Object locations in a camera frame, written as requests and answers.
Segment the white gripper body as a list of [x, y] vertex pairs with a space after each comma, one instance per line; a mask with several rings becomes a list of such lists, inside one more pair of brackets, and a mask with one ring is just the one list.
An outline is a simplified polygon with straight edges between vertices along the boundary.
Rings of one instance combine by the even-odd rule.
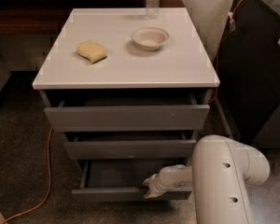
[[156, 193], [156, 197], [162, 196], [167, 191], [167, 188], [162, 184], [159, 176], [154, 174], [150, 177], [152, 180], [149, 182], [148, 189]]

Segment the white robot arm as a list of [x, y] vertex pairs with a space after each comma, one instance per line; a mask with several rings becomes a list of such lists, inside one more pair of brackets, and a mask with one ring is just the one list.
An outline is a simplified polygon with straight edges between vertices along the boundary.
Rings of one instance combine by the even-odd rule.
[[147, 199], [192, 186], [197, 224], [254, 224], [246, 187], [263, 184], [269, 174], [269, 162], [259, 150], [208, 135], [196, 144], [190, 165], [166, 166], [143, 185]]

